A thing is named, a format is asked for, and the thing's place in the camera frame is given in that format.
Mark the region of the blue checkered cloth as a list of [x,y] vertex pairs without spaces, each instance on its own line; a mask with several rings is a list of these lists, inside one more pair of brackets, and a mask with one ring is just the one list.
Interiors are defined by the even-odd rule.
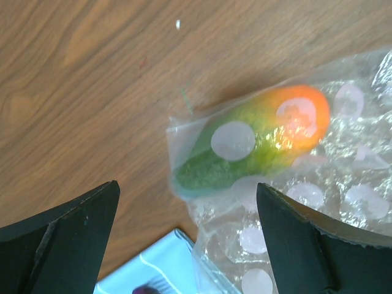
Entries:
[[198,293],[194,242],[176,228],[99,281],[94,293],[132,293],[144,284],[162,293]]

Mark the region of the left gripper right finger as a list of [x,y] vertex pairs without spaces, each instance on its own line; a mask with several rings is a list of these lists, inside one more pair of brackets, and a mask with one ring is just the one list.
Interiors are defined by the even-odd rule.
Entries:
[[391,293],[391,237],[260,183],[257,208],[279,293]]

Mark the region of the orange green fake fruit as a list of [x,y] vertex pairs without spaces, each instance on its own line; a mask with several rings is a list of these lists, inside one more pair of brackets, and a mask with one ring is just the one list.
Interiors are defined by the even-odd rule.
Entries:
[[172,183],[181,197],[210,194],[247,176],[271,176],[325,137],[330,105],[309,85],[273,88],[187,125],[190,150]]

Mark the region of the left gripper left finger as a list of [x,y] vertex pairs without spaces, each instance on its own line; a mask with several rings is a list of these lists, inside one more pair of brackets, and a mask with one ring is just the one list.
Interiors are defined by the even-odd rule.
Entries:
[[119,196],[109,181],[1,228],[1,293],[92,293]]

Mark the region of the clear zip top bag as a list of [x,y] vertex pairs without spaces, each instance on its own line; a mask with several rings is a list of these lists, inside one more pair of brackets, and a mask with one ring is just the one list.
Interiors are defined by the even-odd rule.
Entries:
[[[187,125],[263,91],[294,85],[321,90],[330,105],[329,128],[312,151],[271,176],[180,196],[172,174],[190,150]],[[258,215],[260,183],[338,221],[391,237],[391,47],[332,61],[188,119],[172,118],[166,136],[171,190],[198,228],[192,257],[199,293],[279,293]]]

